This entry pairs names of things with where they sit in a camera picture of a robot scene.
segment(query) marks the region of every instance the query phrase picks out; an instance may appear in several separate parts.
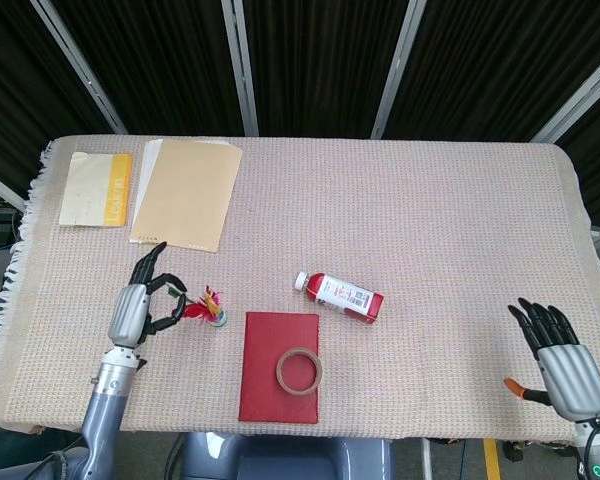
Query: robot finger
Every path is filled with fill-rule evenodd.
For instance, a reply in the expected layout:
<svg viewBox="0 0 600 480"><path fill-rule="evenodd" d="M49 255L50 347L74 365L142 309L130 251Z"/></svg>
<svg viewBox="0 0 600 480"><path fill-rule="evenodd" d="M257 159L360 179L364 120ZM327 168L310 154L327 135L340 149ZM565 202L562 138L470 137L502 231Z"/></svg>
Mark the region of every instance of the robot finger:
<svg viewBox="0 0 600 480"><path fill-rule="evenodd" d="M545 326L540 315L533 308L533 305L531 305L531 303L529 303L524 298L519 298L518 302L520 302L522 308L526 310L529 320L538 332L538 340L540 340L540 343L542 343L542 347L552 346L554 343L551 338L551 335L549 335L547 327Z"/></svg>
<svg viewBox="0 0 600 480"><path fill-rule="evenodd" d="M160 320L151 323L151 329L159 332L160 330L174 326L182 318L186 303L186 296L184 294L180 295L178 298L178 305L171 311L171 316L161 318Z"/></svg>
<svg viewBox="0 0 600 480"><path fill-rule="evenodd" d="M510 377L504 379L504 384L516 397L520 397L523 400L529 400L530 402L541 403L542 405L546 405L548 407L552 405L549 394L544 390L531 390L523 387Z"/></svg>
<svg viewBox="0 0 600 480"><path fill-rule="evenodd" d="M153 280L150 280L147 283L147 295L151 295L153 292L158 290L159 288L164 287L167 283L172 284L176 287L180 292L185 293L187 291L187 287L184 286L182 280L173 275L172 273L163 273L162 275L158 275Z"/></svg>
<svg viewBox="0 0 600 480"><path fill-rule="evenodd" d="M569 322L564 313L562 313L553 305L549 305L549 312L551 313L553 318L556 319L558 323L558 328L562 332L562 336L565 338L566 343L570 343L572 345L580 345L580 340L578 340L578 336L573 330L571 322Z"/></svg>
<svg viewBox="0 0 600 480"><path fill-rule="evenodd" d="M138 260L131 274L129 285L146 284L153 277L153 267L158 260L158 255L167 247L167 242L162 242L153 247L153 249Z"/></svg>
<svg viewBox="0 0 600 480"><path fill-rule="evenodd" d="M522 329L524 338L527 340L527 343L529 344L529 348L531 348L531 352L533 353L533 356L537 360L538 359L538 349L542 348L543 345L542 345L542 343L540 343L540 340L538 339L538 335L537 335L537 332L535 331L535 328L533 327L533 324L531 323L531 321L527 318L527 316L524 313L522 313L520 310L518 310L513 305L509 305L509 311L516 318L516 320L518 320L518 325L520 325L520 328Z"/></svg>
<svg viewBox="0 0 600 480"><path fill-rule="evenodd" d="M551 335L551 340L553 340L554 345L564 345L567 343L562 337L562 333L560 332L560 328L558 327L558 321L551 315L551 312L544 308L539 303L533 304L534 311L540 317L540 321L543 322L545 328Z"/></svg>

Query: manila envelope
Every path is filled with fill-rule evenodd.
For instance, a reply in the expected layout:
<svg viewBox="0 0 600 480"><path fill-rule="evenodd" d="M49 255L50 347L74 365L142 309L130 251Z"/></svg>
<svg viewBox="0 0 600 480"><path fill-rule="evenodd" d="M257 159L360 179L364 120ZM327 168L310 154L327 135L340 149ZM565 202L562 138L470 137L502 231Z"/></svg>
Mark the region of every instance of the manila envelope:
<svg viewBox="0 0 600 480"><path fill-rule="evenodd" d="M131 240L217 252L241 157L231 145L165 139Z"/></svg>

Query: tape roll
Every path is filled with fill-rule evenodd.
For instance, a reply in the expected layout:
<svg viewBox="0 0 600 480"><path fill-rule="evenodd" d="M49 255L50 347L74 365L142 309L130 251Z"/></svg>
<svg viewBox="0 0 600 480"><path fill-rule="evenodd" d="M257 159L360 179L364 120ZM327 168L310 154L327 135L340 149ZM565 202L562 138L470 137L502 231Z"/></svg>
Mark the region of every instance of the tape roll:
<svg viewBox="0 0 600 480"><path fill-rule="evenodd" d="M287 361L288 358L296 355L302 355L309 358L316 368L315 380L309 388L305 388L304 390L294 390L293 388L289 387L289 385L284 383L284 379L282 378L282 365ZM320 381L322 380L322 363L320 363L318 356L308 348L292 348L284 352L278 359L278 364L276 365L276 377L278 378L278 383L285 392L295 396L309 395L310 393L313 393L316 388L318 388L318 385L320 385Z"/></svg>

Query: table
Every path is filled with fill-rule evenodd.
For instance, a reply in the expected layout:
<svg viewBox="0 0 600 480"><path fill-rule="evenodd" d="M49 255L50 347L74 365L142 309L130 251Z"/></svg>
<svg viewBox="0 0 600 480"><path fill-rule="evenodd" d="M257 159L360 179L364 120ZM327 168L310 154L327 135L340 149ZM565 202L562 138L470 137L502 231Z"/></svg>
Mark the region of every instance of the table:
<svg viewBox="0 0 600 480"><path fill-rule="evenodd" d="M0 425L79 428L120 288L150 248L124 228L61 227L73 151L131 152L140 136L75 136L43 153L23 241L0 295ZM506 306L553 303L600 365L600 264L578 183L534 144L228 138L244 155L220 251L168 248L156 274L222 292L225 327L182 321L141 347L127 430L402 438L566 439L572 426L503 386L541 387ZM372 326L309 303L298 271L385 295ZM172 308L166 294L154 315ZM317 425L240 423L246 311L320 315Z"/></svg>

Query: red notebook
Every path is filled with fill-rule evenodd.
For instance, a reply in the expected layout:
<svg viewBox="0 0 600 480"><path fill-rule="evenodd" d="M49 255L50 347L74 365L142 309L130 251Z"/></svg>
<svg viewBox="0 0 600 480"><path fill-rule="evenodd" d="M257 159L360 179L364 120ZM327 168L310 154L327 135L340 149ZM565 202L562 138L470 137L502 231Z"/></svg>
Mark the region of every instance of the red notebook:
<svg viewBox="0 0 600 480"><path fill-rule="evenodd" d="M278 359L290 348L318 353L318 315L247 312L242 362L240 414L243 422L318 423L318 392L294 396L276 378ZM315 367L305 356L288 358L282 368L294 390L309 387Z"/></svg>

